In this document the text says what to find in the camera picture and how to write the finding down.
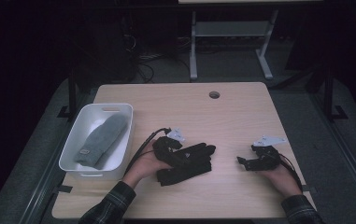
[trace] forearm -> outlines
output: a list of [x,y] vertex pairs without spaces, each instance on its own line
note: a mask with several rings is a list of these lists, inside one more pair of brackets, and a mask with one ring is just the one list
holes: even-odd
[[136,196],[134,190],[124,182],[119,182],[96,206],[79,220],[79,224],[120,223],[122,216]]
[[318,212],[304,195],[294,195],[282,202],[286,217],[291,224],[322,224]]

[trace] person's right hand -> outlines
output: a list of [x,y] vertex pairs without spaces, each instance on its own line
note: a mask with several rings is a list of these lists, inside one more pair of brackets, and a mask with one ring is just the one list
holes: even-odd
[[284,167],[281,164],[274,170],[257,171],[256,173],[269,179],[271,183],[274,185],[274,187],[285,198],[289,198],[293,195],[303,194],[302,191],[297,186],[297,183],[294,180],[291,173],[288,171],[288,169],[286,169],[286,167]]

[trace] person's left hand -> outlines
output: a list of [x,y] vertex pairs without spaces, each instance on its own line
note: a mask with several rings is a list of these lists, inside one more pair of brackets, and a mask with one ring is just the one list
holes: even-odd
[[134,165],[122,179],[122,181],[131,188],[134,188],[142,178],[154,175],[159,170],[172,168],[170,165],[159,161],[155,157],[152,147],[154,142],[155,140],[151,140],[148,143],[143,149],[141,156],[135,161]]

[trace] dark background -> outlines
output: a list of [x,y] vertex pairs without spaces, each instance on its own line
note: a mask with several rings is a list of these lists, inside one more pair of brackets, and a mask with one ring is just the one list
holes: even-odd
[[[120,20],[124,13],[84,10],[80,2],[0,1],[0,189],[50,97],[70,73],[81,91],[127,83],[135,60],[125,51],[123,33],[132,32],[169,54],[175,50],[173,38],[190,33],[188,11],[137,12],[127,26]],[[302,12],[305,16],[297,20]],[[356,1],[282,9],[273,38],[282,36],[296,39],[288,69],[322,63],[356,101]],[[88,77],[89,71],[96,75]]]

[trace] hand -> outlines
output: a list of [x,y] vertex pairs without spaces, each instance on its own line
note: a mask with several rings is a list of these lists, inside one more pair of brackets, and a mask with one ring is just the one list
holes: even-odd
[[271,171],[258,171],[256,172],[269,179],[274,187],[285,197],[289,198],[293,195],[303,194],[297,186],[291,173],[283,165],[279,165],[276,169]]
[[151,140],[143,149],[141,156],[135,161],[134,165],[128,173],[122,178],[122,181],[134,189],[142,178],[154,175],[157,171],[162,169],[172,168],[163,161],[157,160],[152,148],[155,140]]

